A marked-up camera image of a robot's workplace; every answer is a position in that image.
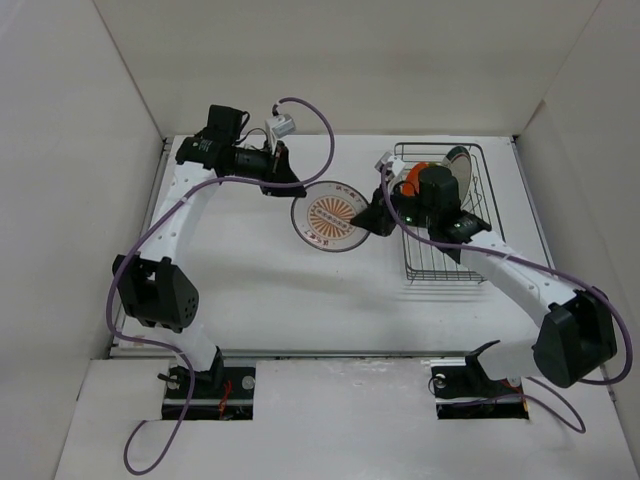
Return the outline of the white plate orange sunburst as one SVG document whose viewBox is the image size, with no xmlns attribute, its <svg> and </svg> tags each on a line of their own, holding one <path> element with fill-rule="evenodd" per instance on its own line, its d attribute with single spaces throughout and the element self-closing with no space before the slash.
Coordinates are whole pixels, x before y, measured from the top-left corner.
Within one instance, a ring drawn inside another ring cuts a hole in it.
<svg viewBox="0 0 640 480">
<path fill-rule="evenodd" d="M 354 187 L 339 181 L 318 181 L 306 188 L 304 198 L 293 200 L 290 219 L 307 245 L 329 253 L 344 253 L 361 246 L 370 233 L 351 224 L 369 206 Z"/>
</svg>

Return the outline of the white plate green rim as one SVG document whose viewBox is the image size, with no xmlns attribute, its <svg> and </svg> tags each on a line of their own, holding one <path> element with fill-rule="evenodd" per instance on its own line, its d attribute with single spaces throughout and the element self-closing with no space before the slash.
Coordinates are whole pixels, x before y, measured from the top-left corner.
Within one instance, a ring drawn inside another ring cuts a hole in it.
<svg viewBox="0 0 640 480">
<path fill-rule="evenodd" d="M 459 198 L 463 202 L 468 194 L 472 180 L 472 162 L 468 149 L 462 145 L 453 147 L 443 157 L 440 165 L 448 168 L 457 180 Z"/>
</svg>

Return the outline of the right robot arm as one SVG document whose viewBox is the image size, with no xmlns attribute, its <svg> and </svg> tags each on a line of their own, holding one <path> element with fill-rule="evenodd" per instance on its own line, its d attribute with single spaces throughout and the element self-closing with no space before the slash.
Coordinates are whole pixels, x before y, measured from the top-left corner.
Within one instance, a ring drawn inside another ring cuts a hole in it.
<svg viewBox="0 0 640 480">
<path fill-rule="evenodd" d="M 542 376 L 568 388 L 614 358 L 625 325 L 608 298 L 593 286 L 532 262 L 509 247 L 491 225 L 464 210 L 453 172 L 436 165 L 420 171 L 413 194 L 401 191 L 404 164 L 391 158 L 376 166 L 380 184 L 352 224 L 386 237 L 400 227 L 456 264 L 481 275 L 513 301 L 537 328 L 535 340 L 490 341 L 468 355 L 462 381 L 483 394 L 498 380 Z"/>
</svg>

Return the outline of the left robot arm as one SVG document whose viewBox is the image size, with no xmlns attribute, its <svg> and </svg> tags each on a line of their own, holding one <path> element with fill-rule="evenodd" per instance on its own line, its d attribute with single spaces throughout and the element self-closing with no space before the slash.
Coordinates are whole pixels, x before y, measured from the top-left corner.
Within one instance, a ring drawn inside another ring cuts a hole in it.
<svg viewBox="0 0 640 480">
<path fill-rule="evenodd" d="M 205 207 L 224 183 L 253 185 L 270 197 L 306 195 L 283 141 L 295 130 L 292 117 L 273 111 L 260 148 L 241 144 L 248 117 L 235 108 L 210 107 L 205 127 L 179 144 L 173 178 L 149 229 L 113 264 L 112 295 L 120 298 L 127 316 L 156 330 L 148 344 L 174 353 L 181 362 L 176 379 L 189 378 L 204 397 L 223 387 L 223 360 L 196 320 L 199 292 L 181 263 Z"/>
</svg>

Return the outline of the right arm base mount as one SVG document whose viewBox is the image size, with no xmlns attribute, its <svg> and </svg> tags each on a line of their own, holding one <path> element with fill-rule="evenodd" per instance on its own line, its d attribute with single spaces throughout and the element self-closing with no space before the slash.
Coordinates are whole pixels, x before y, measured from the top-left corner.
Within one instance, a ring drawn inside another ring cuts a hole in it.
<svg viewBox="0 0 640 480">
<path fill-rule="evenodd" d="M 485 343 L 464 357 L 444 357 L 430 363 L 428 388 L 439 420 L 528 420 L 523 388 L 507 379 L 491 380 L 478 357 L 498 340 Z"/>
</svg>

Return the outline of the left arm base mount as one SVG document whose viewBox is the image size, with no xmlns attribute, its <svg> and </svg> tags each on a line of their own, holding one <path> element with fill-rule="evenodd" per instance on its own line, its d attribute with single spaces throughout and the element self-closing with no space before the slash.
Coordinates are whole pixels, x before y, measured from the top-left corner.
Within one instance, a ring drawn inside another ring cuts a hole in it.
<svg viewBox="0 0 640 480">
<path fill-rule="evenodd" d="M 189 374 L 174 366 L 169 374 L 159 374 L 166 383 L 161 406 L 163 420 L 177 420 L 182 412 L 188 391 Z M 187 421 L 245 421 L 253 419 L 253 400 L 256 385 L 254 366 L 225 367 L 220 386 L 197 380 L 186 411 Z"/>
</svg>

